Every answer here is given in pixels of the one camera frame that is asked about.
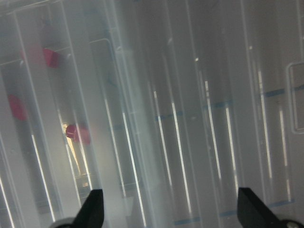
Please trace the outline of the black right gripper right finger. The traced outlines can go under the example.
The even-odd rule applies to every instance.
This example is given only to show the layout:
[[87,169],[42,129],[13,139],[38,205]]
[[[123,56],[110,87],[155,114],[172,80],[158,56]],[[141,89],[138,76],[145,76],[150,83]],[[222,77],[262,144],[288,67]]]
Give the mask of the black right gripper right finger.
[[292,219],[279,219],[250,189],[239,188],[237,218],[243,228],[302,228],[304,225]]

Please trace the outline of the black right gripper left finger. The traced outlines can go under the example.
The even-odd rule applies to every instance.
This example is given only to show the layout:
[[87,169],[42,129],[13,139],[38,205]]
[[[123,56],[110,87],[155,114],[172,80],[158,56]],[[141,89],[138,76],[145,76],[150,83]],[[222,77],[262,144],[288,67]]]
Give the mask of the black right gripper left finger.
[[54,222],[52,228],[101,228],[105,219],[104,194],[102,189],[91,190],[74,218]]

